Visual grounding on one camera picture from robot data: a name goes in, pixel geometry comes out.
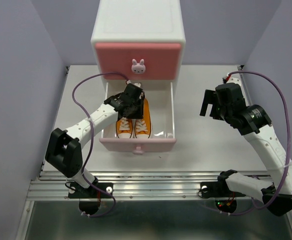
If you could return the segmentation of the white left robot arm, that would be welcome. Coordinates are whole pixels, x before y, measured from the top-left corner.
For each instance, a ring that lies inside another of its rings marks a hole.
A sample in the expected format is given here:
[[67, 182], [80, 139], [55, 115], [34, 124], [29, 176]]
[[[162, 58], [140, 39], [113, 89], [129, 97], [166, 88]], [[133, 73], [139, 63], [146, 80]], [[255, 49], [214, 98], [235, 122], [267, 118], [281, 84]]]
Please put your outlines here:
[[86, 197], [97, 194], [112, 198], [111, 186], [98, 185], [98, 179], [87, 169], [82, 149], [94, 143], [96, 134], [121, 118], [137, 119], [143, 117], [145, 92], [140, 83], [128, 83], [123, 92], [112, 95], [93, 113], [75, 125], [62, 130], [54, 129], [48, 141], [45, 161], [56, 168], [77, 185], [75, 191], [81, 191]]

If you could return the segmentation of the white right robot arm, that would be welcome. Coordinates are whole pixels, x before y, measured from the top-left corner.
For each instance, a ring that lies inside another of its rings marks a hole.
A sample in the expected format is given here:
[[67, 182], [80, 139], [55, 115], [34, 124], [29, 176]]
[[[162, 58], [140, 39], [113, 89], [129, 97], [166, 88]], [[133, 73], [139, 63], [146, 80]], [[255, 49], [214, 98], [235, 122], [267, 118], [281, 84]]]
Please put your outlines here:
[[253, 147], [272, 181], [245, 176], [236, 170], [222, 171], [216, 181], [202, 182], [197, 195], [203, 199], [231, 194], [254, 198], [275, 216], [292, 210], [292, 161], [278, 140], [272, 121], [259, 105], [247, 105], [239, 84], [226, 83], [205, 90], [200, 116], [211, 105], [210, 117], [238, 130]]

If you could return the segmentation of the pink bunny knob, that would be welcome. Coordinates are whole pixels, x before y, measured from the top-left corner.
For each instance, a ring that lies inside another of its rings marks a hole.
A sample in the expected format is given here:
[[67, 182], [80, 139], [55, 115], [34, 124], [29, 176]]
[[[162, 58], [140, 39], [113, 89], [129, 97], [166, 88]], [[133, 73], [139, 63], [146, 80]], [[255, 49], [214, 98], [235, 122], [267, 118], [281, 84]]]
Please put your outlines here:
[[141, 59], [139, 62], [136, 59], [132, 59], [131, 71], [134, 74], [144, 74], [146, 72], [145, 60]]
[[134, 155], [143, 155], [145, 152], [140, 145], [136, 146], [135, 149], [132, 151]]

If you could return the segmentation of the orange sneaker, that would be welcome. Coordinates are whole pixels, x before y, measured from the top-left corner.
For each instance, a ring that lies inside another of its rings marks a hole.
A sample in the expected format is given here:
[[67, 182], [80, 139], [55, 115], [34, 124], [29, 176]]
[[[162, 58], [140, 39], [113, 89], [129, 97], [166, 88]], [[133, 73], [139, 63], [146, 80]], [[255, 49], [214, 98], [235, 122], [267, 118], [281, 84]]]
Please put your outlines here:
[[127, 118], [121, 118], [116, 122], [116, 136], [119, 139], [130, 139], [133, 137], [133, 121]]
[[143, 103], [143, 118], [137, 119], [134, 126], [134, 136], [137, 139], [149, 139], [152, 134], [151, 113], [148, 100]]

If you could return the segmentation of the white plastic shoe cabinet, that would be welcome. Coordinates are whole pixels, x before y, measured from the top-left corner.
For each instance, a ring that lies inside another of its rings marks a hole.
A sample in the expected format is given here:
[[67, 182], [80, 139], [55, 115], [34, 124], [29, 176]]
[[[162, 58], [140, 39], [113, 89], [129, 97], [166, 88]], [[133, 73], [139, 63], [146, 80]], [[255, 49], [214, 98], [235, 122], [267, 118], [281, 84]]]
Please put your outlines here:
[[154, 80], [175, 81], [186, 45], [181, 3], [178, 0], [101, 0], [90, 42], [100, 72], [96, 43], [181, 44], [176, 78]]

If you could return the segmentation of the light pink drawer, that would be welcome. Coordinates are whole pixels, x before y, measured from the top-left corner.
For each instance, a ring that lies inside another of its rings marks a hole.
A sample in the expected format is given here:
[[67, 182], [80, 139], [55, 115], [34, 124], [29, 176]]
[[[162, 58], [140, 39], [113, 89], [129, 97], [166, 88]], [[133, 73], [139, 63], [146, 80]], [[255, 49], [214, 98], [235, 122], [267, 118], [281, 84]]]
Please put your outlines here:
[[168, 80], [143, 80], [135, 85], [145, 92], [143, 119], [120, 120], [101, 132], [99, 139], [112, 152], [169, 152], [175, 135], [174, 84]]

